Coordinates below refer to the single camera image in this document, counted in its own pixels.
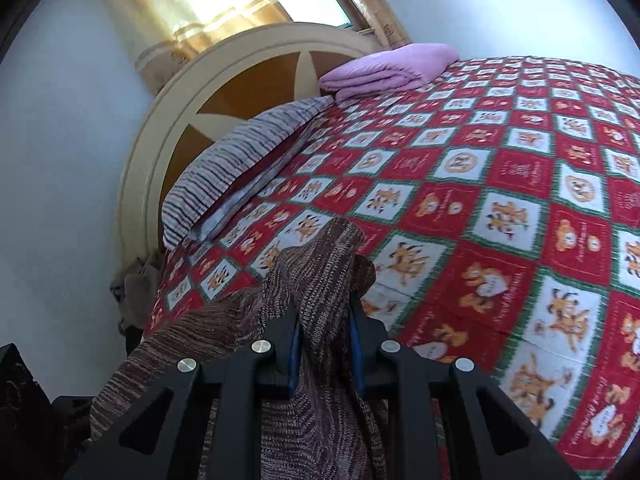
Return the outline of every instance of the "curtain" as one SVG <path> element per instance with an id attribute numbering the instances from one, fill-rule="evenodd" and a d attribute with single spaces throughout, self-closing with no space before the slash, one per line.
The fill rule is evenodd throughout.
<path id="1" fill-rule="evenodd" d="M 398 48 L 412 43 L 386 0 L 353 0 L 383 46 Z"/>
<path id="2" fill-rule="evenodd" d="M 277 0 L 104 1 L 153 95 L 212 44 L 260 25 L 291 21 Z"/>

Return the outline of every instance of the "gray cloth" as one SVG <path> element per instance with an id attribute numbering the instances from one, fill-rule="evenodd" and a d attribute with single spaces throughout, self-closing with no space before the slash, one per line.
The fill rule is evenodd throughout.
<path id="1" fill-rule="evenodd" d="M 118 324 L 120 333 L 124 334 L 130 326 L 141 330 L 146 326 L 158 291 L 161 266 L 162 256 L 155 251 L 146 261 L 138 258 L 114 277 L 110 290 L 122 317 Z"/>
<path id="2" fill-rule="evenodd" d="M 263 480 L 385 480 L 386 405 L 360 398 L 351 371 L 349 297 L 361 297 L 376 278 L 373 264 L 356 254 L 363 238 L 354 224 L 332 219 L 314 240 L 284 249 L 261 288 L 233 292 L 153 333 L 95 397 L 92 437 L 167 367 L 185 356 L 206 362 L 230 355 L 259 338 L 293 300 L 303 332 L 300 378 L 291 400 L 262 402 Z M 215 401 L 201 474 L 217 408 Z"/>

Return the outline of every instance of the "patterned quilt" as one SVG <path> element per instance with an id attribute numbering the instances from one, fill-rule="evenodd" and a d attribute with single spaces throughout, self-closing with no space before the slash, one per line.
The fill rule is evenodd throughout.
<path id="1" fill-rule="evenodd" d="M 638 430 L 640 82 L 532 57 L 331 107 L 215 240 L 185 240 L 148 332 L 260 283 L 333 216 L 366 234 L 370 316 L 491 372 L 583 478 Z"/>

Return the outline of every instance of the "silver screw head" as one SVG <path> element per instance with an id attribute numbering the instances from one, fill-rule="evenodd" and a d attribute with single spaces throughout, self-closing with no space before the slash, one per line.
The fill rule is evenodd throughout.
<path id="1" fill-rule="evenodd" d="M 380 343 L 380 348 L 388 354 L 395 354 L 400 351 L 400 343 L 398 341 L 394 341 L 393 339 L 387 339 Z"/>
<path id="2" fill-rule="evenodd" d="M 475 367 L 476 365 L 471 359 L 467 359 L 466 357 L 461 357 L 460 359 L 456 359 L 456 368 L 461 372 L 470 372 Z"/>
<path id="3" fill-rule="evenodd" d="M 196 361 L 190 357 L 186 357 L 178 363 L 178 370 L 181 372 L 193 372 L 197 365 Z"/>
<path id="4" fill-rule="evenodd" d="M 264 354 L 271 350 L 271 343 L 269 343 L 266 339 L 258 339 L 258 341 L 254 341 L 251 344 L 251 350 L 256 352 L 257 354 Z"/>

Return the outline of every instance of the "brown knit fabric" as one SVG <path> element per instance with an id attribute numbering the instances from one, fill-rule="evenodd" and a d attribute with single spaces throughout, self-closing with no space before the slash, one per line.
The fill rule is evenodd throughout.
<path id="1" fill-rule="evenodd" d="M 164 368 L 185 356 L 207 361 L 230 354 L 293 300 L 303 330 L 300 378 L 290 401 L 262 404 L 262 478 L 385 479 L 386 408 L 361 400 L 351 380 L 349 295 L 362 296 L 375 280 L 373 264 L 356 254 L 362 241 L 354 224 L 333 219 L 308 244 L 283 250 L 261 289 L 235 292 L 153 334 L 95 398 L 92 437 Z M 214 403 L 207 441 L 216 409 Z"/>

